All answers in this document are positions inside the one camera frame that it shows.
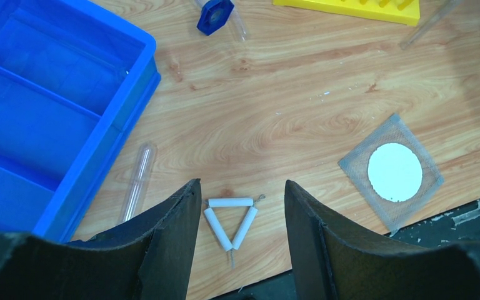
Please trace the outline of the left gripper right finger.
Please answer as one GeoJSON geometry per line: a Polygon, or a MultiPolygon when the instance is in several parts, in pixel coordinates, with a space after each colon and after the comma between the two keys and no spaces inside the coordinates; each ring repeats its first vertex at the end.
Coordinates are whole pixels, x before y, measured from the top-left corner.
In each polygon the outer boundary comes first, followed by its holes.
{"type": "Polygon", "coordinates": [[[480,299],[480,241],[435,248],[397,241],[290,180],[284,206],[299,299],[480,299]]]}

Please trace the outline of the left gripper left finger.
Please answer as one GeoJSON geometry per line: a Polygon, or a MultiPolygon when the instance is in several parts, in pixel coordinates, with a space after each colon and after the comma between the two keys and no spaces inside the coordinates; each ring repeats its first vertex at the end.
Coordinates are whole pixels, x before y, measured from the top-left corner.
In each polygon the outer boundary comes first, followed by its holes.
{"type": "Polygon", "coordinates": [[[201,205],[192,179],[88,241],[0,232],[0,299],[185,299],[201,205]]]}

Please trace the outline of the clear test tube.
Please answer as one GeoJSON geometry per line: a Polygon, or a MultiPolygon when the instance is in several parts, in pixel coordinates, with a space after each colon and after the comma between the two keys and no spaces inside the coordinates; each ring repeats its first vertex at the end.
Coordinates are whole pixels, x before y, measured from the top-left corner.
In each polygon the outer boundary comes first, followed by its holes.
{"type": "Polygon", "coordinates": [[[155,153],[156,149],[151,142],[145,142],[140,146],[119,215],[118,224],[129,221],[141,212],[151,178],[155,153]]]}

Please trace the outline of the white clay triangle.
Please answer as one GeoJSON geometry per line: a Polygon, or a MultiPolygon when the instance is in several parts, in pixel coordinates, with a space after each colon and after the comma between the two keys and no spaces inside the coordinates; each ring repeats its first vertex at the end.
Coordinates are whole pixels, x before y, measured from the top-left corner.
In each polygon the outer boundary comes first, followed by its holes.
{"type": "Polygon", "coordinates": [[[219,247],[229,256],[231,267],[236,267],[235,252],[240,250],[258,215],[258,204],[266,198],[252,197],[209,198],[203,216],[219,247]]]}

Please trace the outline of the wire gauze with white disc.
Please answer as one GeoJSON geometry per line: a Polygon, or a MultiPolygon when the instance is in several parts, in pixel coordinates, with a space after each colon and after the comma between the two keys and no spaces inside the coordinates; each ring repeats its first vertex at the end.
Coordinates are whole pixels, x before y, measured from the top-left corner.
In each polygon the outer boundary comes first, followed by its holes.
{"type": "Polygon", "coordinates": [[[404,227],[444,183],[434,159],[398,114],[338,165],[391,233],[404,227]]]}

